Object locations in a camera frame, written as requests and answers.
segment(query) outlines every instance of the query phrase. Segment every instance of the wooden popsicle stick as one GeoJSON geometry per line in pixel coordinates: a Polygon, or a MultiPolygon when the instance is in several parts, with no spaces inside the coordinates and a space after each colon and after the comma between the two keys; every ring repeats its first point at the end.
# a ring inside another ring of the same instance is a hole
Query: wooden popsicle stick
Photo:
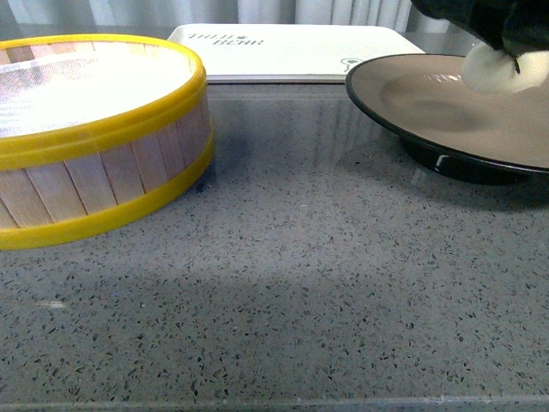
{"type": "Polygon", "coordinates": [[[203,142],[203,147],[201,148],[201,152],[202,150],[204,149],[204,147],[206,146],[206,143],[208,142],[208,138],[209,138],[209,135],[210,135],[210,128],[211,128],[211,124],[210,124],[210,121],[209,121],[209,107],[208,107],[208,97],[207,96],[204,96],[202,98],[202,101],[200,102],[200,121],[202,122],[202,128],[201,128],[201,133],[202,133],[202,142],[203,142]]]}
{"type": "Polygon", "coordinates": [[[0,199],[0,229],[15,229],[17,227],[17,223],[15,223],[14,218],[8,212],[8,208],[6,208],[2,199],[0,199]]]}
{"type": "Polygon", "coordinates": [[[167,177],[169,179],[180,174],[184,167],[183,151],[179,142],[178,126],[175,122],[156,132],[160,144],[164,166],[166,166],[167,177]]]}
{"type": "Polygon", "coordinates": [[[201,113],[200,107],[194,107],[190,112],[176,122],[179,130],[179,141],[183,150],[185,165],[188,167],[201,153],[201,113]]]}
{"type": "Polygon", "coordinates": [[[19,227],[51,223],[51,217],[24,169],[0,172],[0,199],[19,227]]]}
{"type": "Polygon", "coordinates": [[[105,150],[100,156],[118,204],[143,195],[141,177],[129,143],[105,150]]]}
{"type": "Polygon", "coordinates": [[[75,51],[76,52],[93,52],[94,43],[91,41],[77,41],[75,42],[75,51]]]}
{"type": "Polygon", "coordinates": [[[51,45],[31,45],[30,47],[35,58],[43,58],[45,56],[56,54],[51,45]]]}
{"type": "Polygon", "coordinates": [[[145,192],[168,181],[164,159],[156,135],[153,133],[131,143],[145,192]]]}
{"type": "Polygon", "coordinates": [[[143,43],[129,43],[128,46],[131,54],[137,54],[139,56],[144,56],[146,54],[145,45],[143,43]]]}
{"type": "Polygon", "coordinates": [[[130,45],[124,42],[94,41],[94,50],[102,53],[125,54],[130,53],[130,45]]]}
{"type": "Polygon", "coordinates": [[[0,65],[10,64],[11,60],[9,60],[8,52],[4,49],[0,50],[0,65]]]}
{"type": "Polygon", "coordinates": [[[53,221],[86,215],[69,171],[62,162],[29,167],[27,173],[53,221]]]}
{"type": "Polygon", "coordinates": [[[144,46],[145,46],[145,54],[147,54],[147,56],[150,56],[154,60],[159,58],[160,52],[159,52],[159,47],[157,45],[144,45],[144,46]]]}
{"type": "Polygon", "coordinates": [[[65,165],[89,214],[117,205],[99,154],[71,159],[65,165]]]}
{"type": "Polygon", "coordinates": [[[76,52],[76,46],[74,41],[65,41],[63,43],[52,43],[51,48],[55,54],[76,52]]]}
{"type": "Polygon", "coordinates": [[[8,53],[9,61],[11,63],[26,62],[28,60],[34,60],[33,51],[30,46],[22,45],[20,47],[11,47],[6,49],[8,53]]]}

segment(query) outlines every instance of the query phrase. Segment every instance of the plate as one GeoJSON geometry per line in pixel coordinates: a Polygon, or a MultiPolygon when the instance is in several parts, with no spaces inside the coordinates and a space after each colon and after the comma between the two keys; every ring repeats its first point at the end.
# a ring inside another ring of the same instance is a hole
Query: plate
{"type": "Polygon", "coordinates": [[[347,92],[360,110],[405,139],[414,158],[437,154],[433,170],[437,163],[466,161],[512,173],[549,173],[549,82],[516,94],[480,94],[462,81],[463,59],[376,58],[349,72],[347,92]],[[426,152],[418,155],[418,148],[426,152]]]}

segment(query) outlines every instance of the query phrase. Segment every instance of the gray speckled countertop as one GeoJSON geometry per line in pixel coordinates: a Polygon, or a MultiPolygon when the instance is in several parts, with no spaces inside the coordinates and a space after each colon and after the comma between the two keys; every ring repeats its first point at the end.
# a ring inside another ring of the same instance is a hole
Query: gray speckled countertop
{"type": "Polygon", "coordinates": [[[429,172],[342,85],[209,98],[177,201],[0,251],[0,410],[547,410],[548,179],[429,172]]]}

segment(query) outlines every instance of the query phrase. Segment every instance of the yellow band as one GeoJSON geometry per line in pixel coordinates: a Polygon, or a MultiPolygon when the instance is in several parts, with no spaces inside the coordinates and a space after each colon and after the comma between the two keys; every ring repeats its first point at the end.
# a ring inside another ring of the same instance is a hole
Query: yellow band
{"type": "Polygon", "coordinates": [[[157,45],[196,62],[196,71],[180,88],[134,110],[77,126],[0,139],[0,170],[65,161],[127,143],[158,130],[195,107],[206,93],[206,71],[190,49],[162,39],[124,34],[74,34],[0,42],[0,49],[75,41],[111,41],[157,45]]]}
{"type": "Polygon", "coordinates": [[[51,225],[0,230],[0,249],[58,245],[94,236],[141,219],[189,189],[204,173],[213,157],[214,135],[212,132],[206,148],[196,160],[178,176],[153,191],[114,208],[77,219],[51,225]]]}

